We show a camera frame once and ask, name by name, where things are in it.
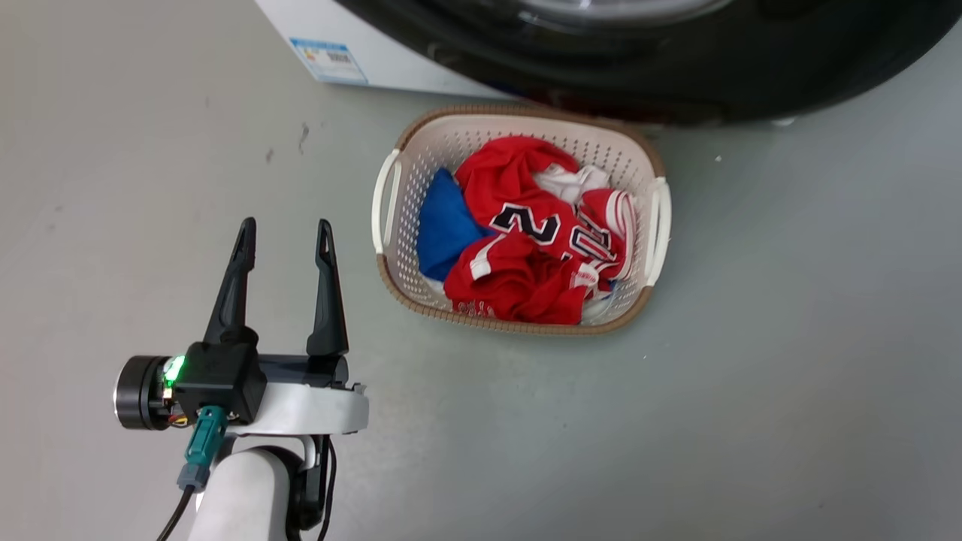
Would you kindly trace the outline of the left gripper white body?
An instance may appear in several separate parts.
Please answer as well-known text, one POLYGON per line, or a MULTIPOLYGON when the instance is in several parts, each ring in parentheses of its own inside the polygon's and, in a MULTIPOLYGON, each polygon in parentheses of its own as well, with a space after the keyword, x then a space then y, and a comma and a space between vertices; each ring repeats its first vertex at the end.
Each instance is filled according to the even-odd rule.
MULTIPOLYGON (((181 355, 130 358, 113 385, 116 420, 127 429, 163 431, 181 415, 169 389, 168 374, 182 374, 181 355)), ((262 354, 267 389, 253 421, 230 415, 230 434, 300 437, 356 434, 368 427, 370 401, 365 387, 349 382, 344 357, 262 354)))

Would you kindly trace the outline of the white washing machine body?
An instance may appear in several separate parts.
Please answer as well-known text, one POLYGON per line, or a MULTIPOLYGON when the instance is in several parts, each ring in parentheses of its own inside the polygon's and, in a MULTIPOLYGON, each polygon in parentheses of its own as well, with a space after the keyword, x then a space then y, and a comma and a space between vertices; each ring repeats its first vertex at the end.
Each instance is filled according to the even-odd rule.
MULTIPOLYGON (((336 0, 254 1, 293 54, 295 51, 289 44, 289 38, 347 45, 367 76, 369 84, 364 86, 365 88, 409 90, 431 95, 518 99, 514 92, 471 81, 437 64, 433 59, 412 51, 361 20, 358 15, 351 14, 336 0)), ((339 85, 358 86, 347 83, 339 85)))

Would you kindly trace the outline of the blue garment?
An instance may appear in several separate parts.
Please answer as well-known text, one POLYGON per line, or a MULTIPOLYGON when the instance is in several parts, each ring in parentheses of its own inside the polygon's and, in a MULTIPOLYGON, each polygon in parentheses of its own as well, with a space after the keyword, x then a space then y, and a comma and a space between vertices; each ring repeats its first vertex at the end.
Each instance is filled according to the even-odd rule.
POLYGON ((479 225, 467 208, 461 189, 446 168, 436 171, 419 210, 416 255, 419 271, 444 282, 461 254, 492 231, 479 225))

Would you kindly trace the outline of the blue white energy label sticker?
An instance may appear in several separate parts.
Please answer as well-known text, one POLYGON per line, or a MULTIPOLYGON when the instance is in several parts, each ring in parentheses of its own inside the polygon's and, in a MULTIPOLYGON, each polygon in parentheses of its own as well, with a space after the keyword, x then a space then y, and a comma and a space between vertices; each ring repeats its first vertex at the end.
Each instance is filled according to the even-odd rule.
POLYGON ((358 86, 369 84, 347 45, 302 38, 289 38, 289 44, 316 81, 358 86))

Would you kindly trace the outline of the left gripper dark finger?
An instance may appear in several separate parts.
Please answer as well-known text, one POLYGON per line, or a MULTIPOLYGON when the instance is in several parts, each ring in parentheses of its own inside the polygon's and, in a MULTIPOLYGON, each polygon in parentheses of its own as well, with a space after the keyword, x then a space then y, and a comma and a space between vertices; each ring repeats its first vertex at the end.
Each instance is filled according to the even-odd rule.
POLYGON ((315 264, 319 272, 315 322, 306 345, 310 357, 339 357, 349 352, 346 313, 340 287, 334 234, 329 220, 317 225, 315 264))
POLYGON ((247 343, 257 346, 257 332, 247 326, 248 277, 256 261, 256 220, 246 218, 238 229, 219 294, 204 333, 205 343, 247 343))

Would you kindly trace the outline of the beige plastic laundry basket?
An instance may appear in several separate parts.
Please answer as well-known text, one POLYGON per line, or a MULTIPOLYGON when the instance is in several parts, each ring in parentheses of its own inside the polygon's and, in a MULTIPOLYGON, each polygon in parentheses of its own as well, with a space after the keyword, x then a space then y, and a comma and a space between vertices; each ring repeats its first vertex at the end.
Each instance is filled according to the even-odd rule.
POLYGON ((671 194, 655 147, 639 131, 607 119, 522 104, 460 104, 423 114, 400 134, 377 176, 371 205, 376 266, 389 294, 409 310, 468 328, 534 336, 597 336, 629 325, 646 307, 671 237, 671 194), (536 325, 479 318, 453 310, 418 271, 416 232, 424 195, 438 168, 456 168, 494 138, 542 138, 582 164, 597 165, 612 185, 634 195, 635 268, 612 297, 580 325, 536 325))

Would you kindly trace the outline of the red basketball jersey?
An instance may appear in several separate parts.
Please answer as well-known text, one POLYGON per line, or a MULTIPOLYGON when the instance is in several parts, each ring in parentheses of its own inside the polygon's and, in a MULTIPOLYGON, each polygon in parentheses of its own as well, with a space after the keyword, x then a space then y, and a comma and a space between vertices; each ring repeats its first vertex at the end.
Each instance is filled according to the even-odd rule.
POLYGON ((472 243, 444 281, 454 311, 577 325, 632 274, 634 195, 610 184, 568 204, 534 181, 552 164, 584 168, 548 141, 512 136, 489 141, 457 169, 467 208, 492 236, 472 243))

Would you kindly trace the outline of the white garment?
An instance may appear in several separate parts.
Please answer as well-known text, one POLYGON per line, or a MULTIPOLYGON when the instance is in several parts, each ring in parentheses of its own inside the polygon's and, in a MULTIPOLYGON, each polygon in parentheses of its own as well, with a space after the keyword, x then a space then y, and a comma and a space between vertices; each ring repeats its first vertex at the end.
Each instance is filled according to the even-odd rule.
POLYGON ((568 204, 580 202, 585 192, 610 188, 610 174, 594 165, 586 165, 579 171, 568 171, 563 165, 552 164, 533 175, 535 183, 568 204))

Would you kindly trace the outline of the black round washing machine door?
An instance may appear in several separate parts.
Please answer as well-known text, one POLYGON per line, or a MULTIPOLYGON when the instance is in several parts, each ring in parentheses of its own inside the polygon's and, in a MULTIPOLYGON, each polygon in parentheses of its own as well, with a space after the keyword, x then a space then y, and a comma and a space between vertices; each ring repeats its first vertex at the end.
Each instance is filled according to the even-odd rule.
POLYGON ((903 72, 962 0, 336 0, 472 81, 670 125, 789 119, 903 72))

